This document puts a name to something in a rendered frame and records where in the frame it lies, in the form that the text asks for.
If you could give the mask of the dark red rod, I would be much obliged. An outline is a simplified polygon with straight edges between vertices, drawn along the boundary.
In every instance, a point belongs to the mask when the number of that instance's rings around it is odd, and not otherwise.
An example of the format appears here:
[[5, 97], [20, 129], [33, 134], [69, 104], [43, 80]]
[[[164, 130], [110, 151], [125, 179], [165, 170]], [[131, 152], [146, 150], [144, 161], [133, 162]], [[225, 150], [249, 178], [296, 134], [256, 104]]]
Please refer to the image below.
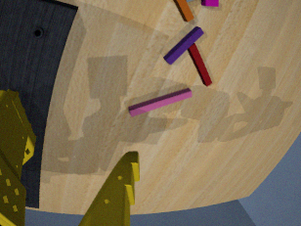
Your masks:
[[208, 71], [205, 67], [205, 64], [202, 60], [202, 57], [200, 56], [200, 54], [197, 50], [195, 43], [188, 49], [188, 52], [193, 60], [193, 63], [198, 71], [198, 74], [199, 74], [203, 84], [206, 87], [209, 86], [212, 83], [212, 81], [211, 81]]

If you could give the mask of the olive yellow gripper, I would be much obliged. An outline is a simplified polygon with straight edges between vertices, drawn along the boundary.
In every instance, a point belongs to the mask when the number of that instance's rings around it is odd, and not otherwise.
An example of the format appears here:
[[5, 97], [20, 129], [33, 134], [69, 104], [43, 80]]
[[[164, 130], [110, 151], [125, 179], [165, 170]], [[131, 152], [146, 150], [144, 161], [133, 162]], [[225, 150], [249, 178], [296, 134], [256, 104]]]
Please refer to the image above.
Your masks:
[[111, 171], [78, 226], [130, 226], [135, 182], [140, 181], [139, 153], [127, 152]]

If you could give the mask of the orange rod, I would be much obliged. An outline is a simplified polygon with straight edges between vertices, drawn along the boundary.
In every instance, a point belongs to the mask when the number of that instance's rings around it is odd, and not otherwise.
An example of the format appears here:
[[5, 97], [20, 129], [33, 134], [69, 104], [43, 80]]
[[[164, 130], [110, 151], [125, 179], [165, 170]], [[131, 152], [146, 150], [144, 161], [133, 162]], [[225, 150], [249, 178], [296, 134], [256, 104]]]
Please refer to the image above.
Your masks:
[[192, 19], [194, 19], [194, 16], [193, 16], [191, 9], [186, 0], [173, 0], [173, 1], [176, 4], [176, 6], [185, 22], [189, 22]]

